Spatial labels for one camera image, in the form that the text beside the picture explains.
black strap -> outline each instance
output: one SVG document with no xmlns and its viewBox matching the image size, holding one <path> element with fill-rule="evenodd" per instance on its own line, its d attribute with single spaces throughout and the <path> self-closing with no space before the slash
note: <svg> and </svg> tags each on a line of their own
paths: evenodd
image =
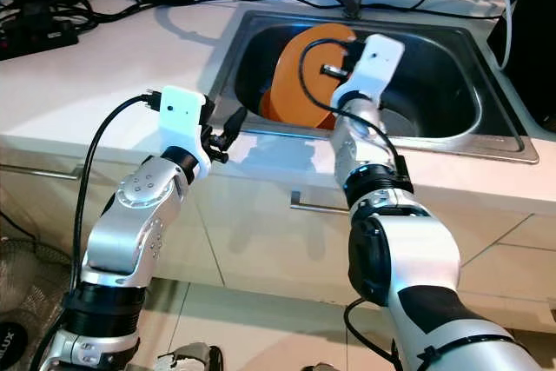
<svg viewBox="0 0 556 371">
<path fill-rule="evenodd" d="M 519 347 L 522 347 L 529 353 L 527 348 L 525 348 L 520 343 L 516 342 L 510 336 L 504 335 L 473 335 L 473 336 L 466 336 L 465 338 L 456 339 L 455 341 L 451 341 L 446 345 L 443 345 L 440 348 L 435 348 L 433 346 L 426 347 L 422 354 L 418 354 L 417 358 L 423 360 L 423 363 L 417 368 L 417 371 L 425 371 L 433 362 L 439 360 L 442 355 L 447 354 L 454 349 L 461 348 L 465 345 L 470 343 L 477 343 L 477 342 L 489 342 L 489 341 L 502 341 L 502 342 L 510 342 Z"/>
</svg>

floor tile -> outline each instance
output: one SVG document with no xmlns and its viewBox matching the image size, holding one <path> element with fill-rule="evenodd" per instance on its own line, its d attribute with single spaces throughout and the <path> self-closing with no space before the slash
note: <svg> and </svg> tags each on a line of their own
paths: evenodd
<svg viewBox="0 0 556 371">
<path fill-rule="evenodd" d="M 137 367 L 153 369 L 156 357 L 168 352 L 188 287 L 186 282 L 153 279 L 139 317 L 141 344 L 128 371 Z"/>
<path fill-rule="evenodd" d="M 346 369 L 342 308 L 192 284 L 171 350 L 218 345 L 227 371 L 300 370 L 325 362 Z"/>
</svg>

tiled floor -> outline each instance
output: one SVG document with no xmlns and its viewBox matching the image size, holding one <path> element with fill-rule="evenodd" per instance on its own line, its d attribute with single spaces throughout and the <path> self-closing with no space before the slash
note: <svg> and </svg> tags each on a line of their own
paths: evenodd
<svg viewBox="0 0 556 371">
<path fill-rule="evenodd" d="M 342 371 L 393 370 L 348 334 L 342 307 L 167 280 L 154 280 L 149 294 L 134 371 L 193 341 L 221 347 L 227 371 L 298 371 L 319 361 Z M 392 335 L 378 310 L 352 315 L 364 335 L 389 348 Z M 556 335 L 515 336 L 544 369 L 556 369 Z"/>
</svg>

orange plate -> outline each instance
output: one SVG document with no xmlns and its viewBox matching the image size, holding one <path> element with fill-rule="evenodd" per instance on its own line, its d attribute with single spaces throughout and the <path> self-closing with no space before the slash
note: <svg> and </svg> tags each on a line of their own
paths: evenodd
<svg viewBox="0 0 556 371">
<path fill-rule="evenodd" d="M 268 112 L 268 116 L 271 119 L 316 128 L 330 116 L 330 112 L 307 99 L 297 76 L 301 53 L 308 44 L 322 38 L 350 41 L 355 39 L 355 33 L 345 25 L 325 23 L 303 31 L 286 45 L 276 64 L 270 88 L 268 109 L 272 111 Z M 343 48 L 331 43 L 317 45 L 307 53 L 303 75 L 309 91 L 319 102 L 329 104 L 334 90 L 340 84 L 339 80 L 321 74 L 322 65 L 341 67 L 343 56 Z"/>
</svg>

fan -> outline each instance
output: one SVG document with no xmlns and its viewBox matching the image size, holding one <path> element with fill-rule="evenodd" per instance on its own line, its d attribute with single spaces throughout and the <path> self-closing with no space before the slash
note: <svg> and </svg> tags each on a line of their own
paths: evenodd
<svg viewBox="0 0 556 371">
<path fill-rule="evenodd" d="M 64 253 L 28 240 L 0 240 L 0 370 L 29 369 L 69 284 Z"/>
</svg>

